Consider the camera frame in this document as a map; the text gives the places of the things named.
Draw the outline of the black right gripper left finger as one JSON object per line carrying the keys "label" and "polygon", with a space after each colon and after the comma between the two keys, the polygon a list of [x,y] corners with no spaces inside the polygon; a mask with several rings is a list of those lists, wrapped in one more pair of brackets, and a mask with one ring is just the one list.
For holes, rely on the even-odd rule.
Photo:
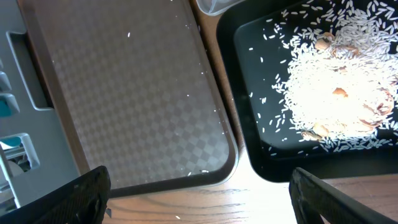
{"label": "black right gripper left finger", "polygon": [[1,217],[1,224],[101,223],[111,188],[108,170],[99,166],[49,194]]}

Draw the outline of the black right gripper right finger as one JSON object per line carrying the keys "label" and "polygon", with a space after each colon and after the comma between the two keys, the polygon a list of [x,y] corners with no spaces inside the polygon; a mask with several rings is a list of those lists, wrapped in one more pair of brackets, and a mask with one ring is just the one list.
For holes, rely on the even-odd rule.
{"label": "black right gripper right finger", "polygon": [[290,178],[289,194],[299,224],[397,224],[299,167],[294,169]]}

